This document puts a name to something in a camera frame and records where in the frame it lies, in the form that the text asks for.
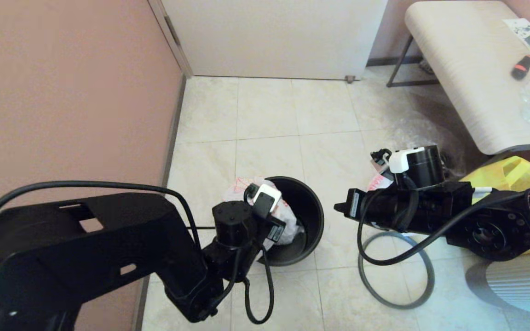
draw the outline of white bench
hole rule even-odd
[[[530,75],[516,81],[510,74],[530,50],[502,21],[513,18],[501,1],[421,1],[406,11],[414,40],[478,149],[489,155],[530,149],[519,94]]]

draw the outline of tile floor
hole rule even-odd
[[[369,153],[436,141],[462,152],[461,168],[483,160],[440,86],[385,88],[391,66],[373,67],[362,81],[194,77],[187,82],[168,186],[188,200],[200,226],[213,224],[211,208],[237,176],[291,176],[303,180],[324,207],[324,235],[314,254],[273,268],[275,306],[269,322],[252,325],[244,309],[244,287],[235,286],[206,322],[190,324],[151,277],[143,331],[166,330],[370,330],[530,331],[530,314],[495,308],[467,288],[464,270],[480,261],[444,241],[431,245],[436,285],[415,310],[378,303],[357,271],[356,224],[332,209],[347,189],[365,188],[374,176]],[[422,76],[414,65],[401,77]],[[426,129],[426,123],[434,125]],[[202,243],[214,236],[200,231]],[[374,231],[366,227],[365,235]],[[370,255],[388,258],[406,244],[375,241]],[[419,258],[395,266],[367,266],[370,281],[395,302],[414,300],[426,273]],[[250,270],[252,307],[267,310],[265,269]]]

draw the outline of gray cable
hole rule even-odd
[[[411,238],[404,237],[404,235],[401,235],[398,232],[380,232],[377,234],[372,235],[369,239],[367,239],[363,245],[362,249],[365,250],[368,245],[374,241],[375,239],[379,237],[396,237],[398,239],[402,239],[409,243],[410,245],[414,246],[416,245],[416,241],[414,241]],[[422,261],[425,263],[426,267],[426,274],[427,274],[427,283],[424,293],[422,293],[421,297],[419,297],[416,301],[408,304],[395,304],[392,302],[387,301],[386,299],[382,298],[377,292],[374,290],[374,288],[371,286],[371,284],[368,281],[368,278],[365,276],[365,271],[363,269],[363,256],[359,254],[359,276],[361,276],[361,280],[363,281],[363,284],[368,289],[368,291],[371,293],[374,298],[377,299],[377,301],[381,302],[382,304],[385,304],[386,306],[389,306],[390,308],[394,309],[413,309],[421,304],[425,303],[427,300],[429,300],[429,297],[431,297],[431,294],[433,293],[433,289],[435,289],[435,269],[433,269],[433,264],[431,263],[431,260],[425,250],[421,250],[418,252],[421,255]]]

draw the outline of red and black object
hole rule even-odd
[[[511,76],[515,78],[516,80],[520,81],[522,80],[526,74],[528,74],[530,69],[530,55],[525,55],[524,58],[522,58],[517,65],[513,68],[513,71],[511,71]]]

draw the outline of bench leg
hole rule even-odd
[[[386,84],[387,87],[418,86],[418,85],[439,84],[439,80],[394,82],[394,78],[396,78],[396,75],[398,74],[398,70],[400,69],[400,66],[402,65],[402,62],[404,61],[404,58],[406,57],[406,53],[408,53],[408,49],[410,48],[410,45],[412,44],[412,40],[414,40],[414,37],[412,35],[410,35],[410,37],[406,41],[406,46],[404,46],[404,50],[402,51],[402,55],[400,55],[400,58],[398,59],[398,62],[396,63],[396,67],[394,68],[394,72],[392,73],[392,76],[390,77],[390,80]]]

